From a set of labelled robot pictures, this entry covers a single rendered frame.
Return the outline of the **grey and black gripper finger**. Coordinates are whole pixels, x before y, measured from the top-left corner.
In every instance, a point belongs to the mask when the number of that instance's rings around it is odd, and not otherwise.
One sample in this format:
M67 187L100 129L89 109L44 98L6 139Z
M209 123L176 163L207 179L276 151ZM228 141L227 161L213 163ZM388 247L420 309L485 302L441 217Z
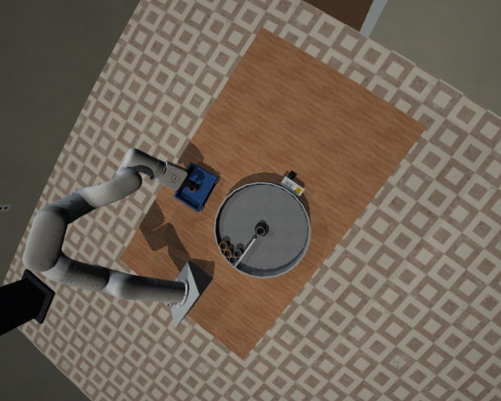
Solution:
M189 188L191 188L191 189L192 189L192 188L194 188L194 189L195 189L195 186L190 185L188 182L183 182L183 184L181 185L181 187L180 187L180 188L183 188L183 187L189 187ZM179 190L180 190L180 188L179 188L177 191L179 191Z
M187 170L187 169L185 169L185 170ZM194 182L194 181L192 181L192 180L190 180L190 178L189 178L190 171L189 171L189 170L187 170L187 172L188 172L188 175L187 175L187 177L185 178L185 180L186 180L186 181L187 181L190 185L192 185L192 186L195 186L195 187L196 187L197 185L195 184L195 182Z

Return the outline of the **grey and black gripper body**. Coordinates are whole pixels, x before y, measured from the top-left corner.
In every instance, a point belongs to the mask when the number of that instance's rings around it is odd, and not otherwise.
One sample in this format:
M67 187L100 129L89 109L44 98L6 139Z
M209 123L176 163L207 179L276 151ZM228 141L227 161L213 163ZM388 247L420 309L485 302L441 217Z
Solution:
M179 165L165 161L164 170L161 176L156 179L156 181L170 188L171 190L178 190L188 175L187 170L185 170L185 168L182 168Z

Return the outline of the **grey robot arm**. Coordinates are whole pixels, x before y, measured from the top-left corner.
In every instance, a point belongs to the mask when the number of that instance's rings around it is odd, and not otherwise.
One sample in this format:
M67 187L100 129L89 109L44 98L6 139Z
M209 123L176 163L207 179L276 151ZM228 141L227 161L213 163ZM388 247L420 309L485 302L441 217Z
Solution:
M29 271L41 272L51 281L90 292L105 292L122 300L172 302L165 306L182 307L189 295L189 283L185 279L176 282L118 272L75 261L62 251L68 224L137 191L142 185L139 172L152 180L159 178L163 170L164 161L131 148L114 179L82 187L45 206L34 217L23 265Z

